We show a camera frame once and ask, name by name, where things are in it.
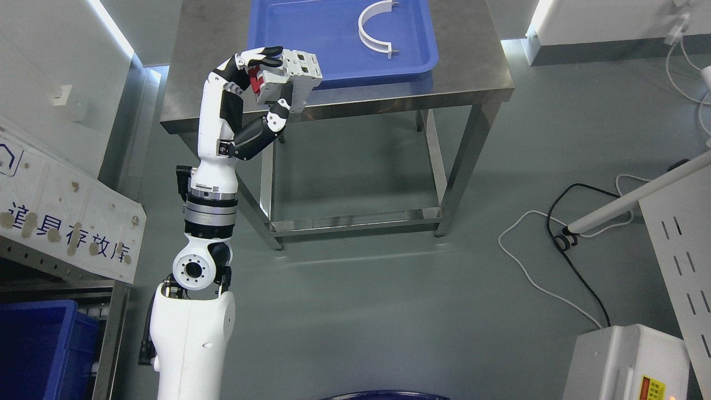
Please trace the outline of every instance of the white device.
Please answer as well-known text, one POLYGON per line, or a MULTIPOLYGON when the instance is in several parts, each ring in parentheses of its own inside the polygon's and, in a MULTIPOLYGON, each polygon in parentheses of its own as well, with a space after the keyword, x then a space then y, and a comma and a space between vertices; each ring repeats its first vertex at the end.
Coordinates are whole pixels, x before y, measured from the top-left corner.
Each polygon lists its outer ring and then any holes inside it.
POLYGON ((235 296, 187 300, 156 289, 151 338, 160 372, 158 400, 218 400, 225 349, 235 327, 235 296))
POLYGON ((613 326, 577 338, 563 400, 686 400, 688 381, 683 340, 613 326))

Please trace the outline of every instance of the wall outlet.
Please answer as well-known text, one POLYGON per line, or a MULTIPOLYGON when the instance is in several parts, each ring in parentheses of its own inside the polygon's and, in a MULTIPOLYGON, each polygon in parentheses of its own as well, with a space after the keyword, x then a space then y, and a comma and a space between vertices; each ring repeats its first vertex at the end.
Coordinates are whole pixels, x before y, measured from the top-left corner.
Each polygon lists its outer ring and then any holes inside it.
POLYGON ((86 117, 89 100, 79 94, 74 85, 62 85, 62 94, 52 99, 52 105, 57 107, 69 120, 81 122, 86 117))

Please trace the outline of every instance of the red component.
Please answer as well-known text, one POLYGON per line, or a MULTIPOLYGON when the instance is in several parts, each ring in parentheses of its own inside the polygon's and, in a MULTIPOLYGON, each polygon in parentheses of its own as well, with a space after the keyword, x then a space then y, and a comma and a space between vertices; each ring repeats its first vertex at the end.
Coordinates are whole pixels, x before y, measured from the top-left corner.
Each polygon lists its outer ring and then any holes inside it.
POLYGON ((252 84, 252 92, 256 95, 260 93, 260 88, 264 84, 264 78, 257 77, 257 73, 260 71, 260 67, 257 65, 254 68, 250 68, 247 74, 250 76, 250 83, 252 84))

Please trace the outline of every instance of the black cable connector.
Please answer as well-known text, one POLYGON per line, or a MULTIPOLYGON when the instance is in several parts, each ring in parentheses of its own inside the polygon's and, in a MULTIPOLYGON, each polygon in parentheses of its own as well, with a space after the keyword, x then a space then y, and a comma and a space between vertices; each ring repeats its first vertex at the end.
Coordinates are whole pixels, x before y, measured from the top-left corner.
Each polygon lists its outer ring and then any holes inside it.
POLYGON ((153 301, 155 295, 151 296, 146 313, 146 324, 143 326, 143 338, 141 339, 141 349, 138 353, 138 365, 151 365, 151 359, 156 356, 156 347, 151 341, 151 313, 153 312, 153 301))
POLYGON ((570 260, 570 258, 568 257, 568 255, 565 253, 564 248, 561 248, 561 247, 560 247, 560 244, 559 244, 559 243, 557 242, 557 240, 556 240, 556 236, 553 235, 553 232, 552 232, 552 230, 551 230, 551 228, 550 228, 550 218, 551 218, 551 216, 553 215, 553 210, 555 209, 556 205, 558 205, 558 203, 560 202, 560 200, 565 196, 565 194, 566 194, 570 189, 572 189, 572 188, 574 188, 574 187, 576 187, 576 186, 580 186, 580 187, 584 187, 584 188, 586 188, 586 189, 594 190, 594 191, 597 191, 597 192, 602 193, 602 194, 606 194, 606 195, 611 196, 611 197, 614 197, 614 198, 619 198, 619 195, 614 194, 614 193, 611 193, 611 192, 609 192, 609 191, 607 191, 607 190, 603 190, 603 189, 600 189, 600 188, 596 188, 595 186, 590 186, 590 185, 580 184, 580 183, 578 183, 578 184, 572 184, 572 185, 568 186, 567 189, 565 189, 565 190, 560 194, 560 196, 558 196, 558 198, 555 199, 555 201, 553 202, 553 204, 550 206, 550 209, 548 210, 548 217, 546 217, 546 219, 545 219, 545 229, 546 229, 546 231, 548 232, 548 236, 550 237, 551 243, 553 243, 553 246, 555 247, 555 249, 556 249, 556 250, 558 251, 558 253, 560 253, 560 255, 565 259, 565 262, 568 263, 568 265, 570 266, 570 269, 573 270, 573 272, 574 272, 575 275, 578 277, 578 279, 580 280, 580 282, 582 282, 582 284, 585 286, 585 288, 587 289, 587 291, 590 292, 590 294, 592 295, 593 298, 595 298, 595 301, 597 301, 597 304, 600 306, 600 308, 602 309, 602 312, 605 314, 605 321, 607 322, 607 326, 610 327, 610 326, 612 326, 612 324, 610 323, 610 316, 609 316, 609 314, 607 313, 607 309, 605 308, 605 305, 602 303, 602 300, 600 300, 600 297, 597 295, 597 293, 595 293, 595 291, 592 290, 592 288, 590 287, 590 285, 588 285, 588 283, 585 281, 585 279, 582 277, 582 275, 580 275, 580 272, 577 270, 577 268, 575 268, 575 265, 574 265, 573 262, 570 260))

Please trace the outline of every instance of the stainless steel table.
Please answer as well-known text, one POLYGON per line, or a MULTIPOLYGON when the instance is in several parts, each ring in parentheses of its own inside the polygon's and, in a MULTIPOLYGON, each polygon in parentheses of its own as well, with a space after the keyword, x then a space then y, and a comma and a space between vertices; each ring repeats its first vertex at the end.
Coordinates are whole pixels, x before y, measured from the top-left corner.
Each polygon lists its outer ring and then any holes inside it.
MULTIPOLYGON (((240 180, 239 207, 255 230, 275 250, 281 236, 326 233, 391 226, 431 225, 435 236, 450 227, 464 189, 479 157, 501 102, 514 89, 506 57, 491 21, 486 0, 432 0, 429 3, 439 62, 431 85, 393 83, 358 88, 315 90, 309 106, 289 121, 417 111, 417 130, 424 130, 439 205, 375 214, 274 221, 274 146, 262 153, 260 200, 240 180), (432 109, 470 105, 454 165, 447 179, 439 151, 432 109)), ((180 135, 196 153, 203 81, 215 65, 247 43, 249 1, 199 0, 183 3, 176 45, 166 88, 161 124, 180 135)), ((245 96, 245 121, 265 114, 245 96)))

